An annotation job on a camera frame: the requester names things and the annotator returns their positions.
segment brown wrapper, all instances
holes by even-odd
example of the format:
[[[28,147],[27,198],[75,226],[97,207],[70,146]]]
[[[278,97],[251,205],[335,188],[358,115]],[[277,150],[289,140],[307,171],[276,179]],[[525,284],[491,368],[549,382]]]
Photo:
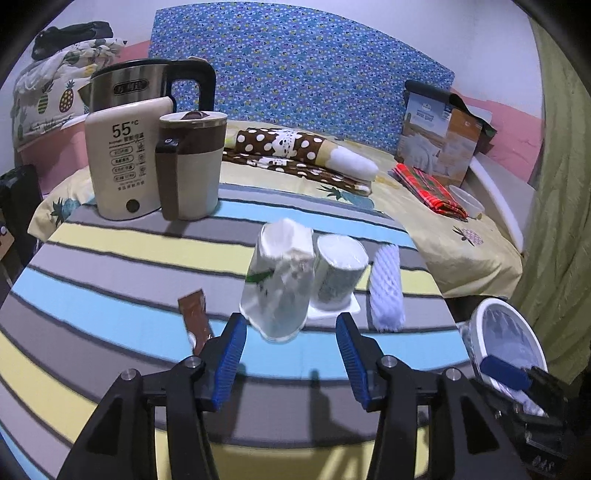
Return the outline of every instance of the brown wrapper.
[[[205,314],[205,294],[203,290],[197,290],[179,299],[178,309],[183,315],[187,332],[195,337],[193,355],[199,355],[205,346],[205,342],[214,337],[212,328],[209,325],[209,319]]]

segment brown polka dot fabric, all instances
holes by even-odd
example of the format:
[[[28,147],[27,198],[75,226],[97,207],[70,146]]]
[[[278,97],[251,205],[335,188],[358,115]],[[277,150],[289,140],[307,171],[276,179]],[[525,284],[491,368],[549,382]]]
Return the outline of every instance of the brown polka dot fabric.
[[[236,136],[237,153],[298,160],[314,165],[326,139],[287,128],[249,128]]]
[[[371,193],[370,182],[365,183],[359,180],[353,180],[326,168],[310,165],[299,160],[252,155],[251,153],[236,150],[224,150],[222,160],[319,181],[324,184],[334,185],[337,188],[356,195],[367,196]]]

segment brown and white mug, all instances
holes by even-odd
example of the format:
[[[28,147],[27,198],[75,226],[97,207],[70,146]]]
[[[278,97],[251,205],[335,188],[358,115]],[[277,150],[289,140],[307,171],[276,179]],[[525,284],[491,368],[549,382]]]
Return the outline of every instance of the brown and white mug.
[[[198,220],[215,210],[228,116],[177,112],[160,117],[156,174],[166,220]]]

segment yellow stripe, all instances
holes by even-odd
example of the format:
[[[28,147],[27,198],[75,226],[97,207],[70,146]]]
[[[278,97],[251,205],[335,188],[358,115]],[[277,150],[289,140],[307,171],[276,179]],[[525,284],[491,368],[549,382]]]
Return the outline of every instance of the yellow stripe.
[[[22,354],[0,332],[0,376],[31,411],[72,443],[94,411],[96,404],[48,375]],[[417,436],[415,474],[427,470],[427,429]],[[170,480],[168,439],[156,430],[158,478]],[[373,442],[320,449],[261,449],[212,444],[222,480],[301,478],[329,480],[362,479],[367,475]]]
[[[163,265],[239,275],[246,275],[254,252],[252,247],[242,245],[216,244],[75,223],[61,225],[50,240],[72,247],[110,252]],[[402,269],[401,277],[402,292],[405,294],[441,295],[437,284],[428,272]],[[357,289],[366,291],[368,283],[369,268],[357,283]]]

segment black circle on box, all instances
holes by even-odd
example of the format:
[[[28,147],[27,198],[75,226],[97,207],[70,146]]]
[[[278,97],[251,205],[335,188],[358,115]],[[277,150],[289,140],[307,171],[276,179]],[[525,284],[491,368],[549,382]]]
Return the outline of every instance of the black circle on box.
[[[131,199],[125,204],[125,208],[127,208],[129,213],[135,213],[139,210],[139,202],[135,199]]]

